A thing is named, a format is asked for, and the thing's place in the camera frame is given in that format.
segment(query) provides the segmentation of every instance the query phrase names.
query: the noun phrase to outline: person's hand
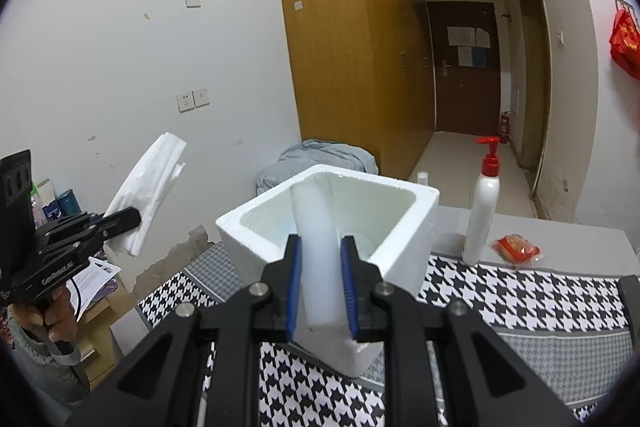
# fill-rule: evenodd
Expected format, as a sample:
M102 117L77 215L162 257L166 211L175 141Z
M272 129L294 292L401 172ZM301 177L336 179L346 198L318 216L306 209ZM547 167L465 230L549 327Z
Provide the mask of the person's hand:
M53 291L53 302L44 314L44 323L49 326L49 338L53 342L75 340L78 333L78 323L73 306L70 301L71 295L66 286L60 286ZM23 329L31 332L37 337L33 330L34 326L42 325L42 314L34 306L22 304L12 304L11 313L15 322Z

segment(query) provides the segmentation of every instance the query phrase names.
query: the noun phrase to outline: tiled floor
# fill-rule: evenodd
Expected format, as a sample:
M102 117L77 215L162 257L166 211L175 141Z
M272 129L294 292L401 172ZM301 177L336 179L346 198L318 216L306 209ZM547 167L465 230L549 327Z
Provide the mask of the tiled floor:
M482 158L488 146L476 143L477 136L437 132L418 161L417 172L427 171L429 184L440 191L440 204L471 208ZM529 200L529 185L506 144L498 146L500 157L500 198L496 212L511 216L536 217Z

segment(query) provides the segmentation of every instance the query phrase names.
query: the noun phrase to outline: blue container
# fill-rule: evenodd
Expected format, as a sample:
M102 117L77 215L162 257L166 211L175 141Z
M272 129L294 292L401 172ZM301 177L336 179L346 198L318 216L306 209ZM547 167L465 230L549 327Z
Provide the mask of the blue container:
M60 206L58 206L57 201L51 201L49 204L43 206L42 211L44 215L47 216L47 221L53 221L54 219L60 219L62 217L62 212L60 211Z
M71 189L58 196L58 205L60 206L62 215L65 217L73 216L74 214L82 212L82 210L80 210L78 200L76 200L76 195Z

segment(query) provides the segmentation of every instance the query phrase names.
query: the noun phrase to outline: gray jacket sleeve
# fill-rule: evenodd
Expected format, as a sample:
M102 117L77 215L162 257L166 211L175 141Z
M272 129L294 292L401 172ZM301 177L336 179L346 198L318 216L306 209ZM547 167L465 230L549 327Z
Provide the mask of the gray jacket sleeve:
M88 396L89 381L81 367L58 365L44 343L34 341L15 322L9 311L9 328L15 344L14 360L36 390L55 402L74 409Z

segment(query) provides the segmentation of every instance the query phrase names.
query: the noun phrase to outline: gray blanket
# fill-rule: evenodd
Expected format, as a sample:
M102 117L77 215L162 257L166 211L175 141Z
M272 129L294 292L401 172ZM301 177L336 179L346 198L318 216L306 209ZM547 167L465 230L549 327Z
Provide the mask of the gray blanket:
M318 164L378 174L376 159L360 147L346 143L304 140L301 144L287 149L275 165L264 170L258 178L257 192L262 194Z

